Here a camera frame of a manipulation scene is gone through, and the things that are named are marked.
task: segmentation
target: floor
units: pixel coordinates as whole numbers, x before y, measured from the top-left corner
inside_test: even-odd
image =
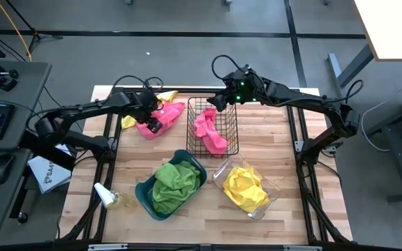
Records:
[[[137,0],[134,6],[121,0],[13,0],[40,30],[290,33],[284,2],[233,0],[225,7],[220,0]],[[351,0],[333,0],[328,6],[321,0],[286,2],[290,3],[297,33],[363,34]],[[26,29],[20,20],[15,23]],[[1,11],[0,29],[11,29]],[[18,37],[0,37],[23,51]],[[300,58],[295,61],[291,42],[290,38],[66,36],[39,44],[33,59],[52,64],[47,87],[62,105],[87,102],[94,85],[112,84],[125,74],[143,78],[157,75],[167,85],[220,85],[210,71],[217,54],[229,54],[239,64],[249,63],[260,75],[291,87],[304,84],[297,74],[302,67],[307,87],[335,96],[327,54],[336,53],[341,66],[346,66],[366,44],[363,39],[300,38]],[[232,69],[229,63],[218,62],[219,73]],[[392,98],[366,117],[366,128],[401,106],[402,92],[396,92],[402,88],[402,63],[373,61],[355,79],[366,83],[350,101],[356,110],[363,112]],[[45,93],[40,100],[44,108],[54,107]],[[366,245],[402,248],[402,202],[388,204],[385,199],[402,193],[391,156],[373,149],[360,133],[344,142],[336,160],[354,239]],[[381,139],[375,143],[382,147]],[[18,225],[7,220],[0,245],[53,239],[64,196],[62,192],[29,194],[24,204],[29,222]]]

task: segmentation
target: yellow cloth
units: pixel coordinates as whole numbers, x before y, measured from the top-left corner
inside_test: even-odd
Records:
[[[223,189],[236,205],[248,213],[269,203],[268,195],[253,168],[234,167],[223,182]]]
[[[168,101],[172,102],[174,96],[178,93],[178,91],[166,91],[165,93],[159,94],[157,97],[161,102]],[[126,116],[122,119],[122,129],[127,129],[136,124],[136,120],[131,116]]]

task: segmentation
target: computer mouse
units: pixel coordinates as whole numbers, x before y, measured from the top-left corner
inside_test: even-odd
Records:
[[[0,185],[7,181],[10,176],[10,169],[12,169],[15,156],[11,154],[0,155]]]

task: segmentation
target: teal bowl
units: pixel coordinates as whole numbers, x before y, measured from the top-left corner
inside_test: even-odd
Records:
[[[200,177],[200,188],[207,180],[207,172],[206,169],[193,157],[188,151],[186,150],[177,150],[174,152],[173,159],[169,161],[170,164],[176,165],[181,163],[183,160],[189,162],[192,166],[196,167],[200,170],[201,177]],[[153,185],[156,182],[156,177],[151,176],[147,181],[144,183],[138,183],[135,188],[135,195],[139,203],[145,209],[145,211],[155,220],[165,220],[170,217],[174,212],[178,211],[178,209],[184,205],[193,195],[196,194],[194,192],[192,196],[190,196],[179,208],[177,208],[173,213],[159,213],[154,210],[153,207]]]

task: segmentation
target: green towel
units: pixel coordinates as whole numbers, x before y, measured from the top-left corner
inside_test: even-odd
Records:
[[[153,207],[159,213],[173,213],[200,187],[200,171],[186,161],[166,163],[154,176]]]

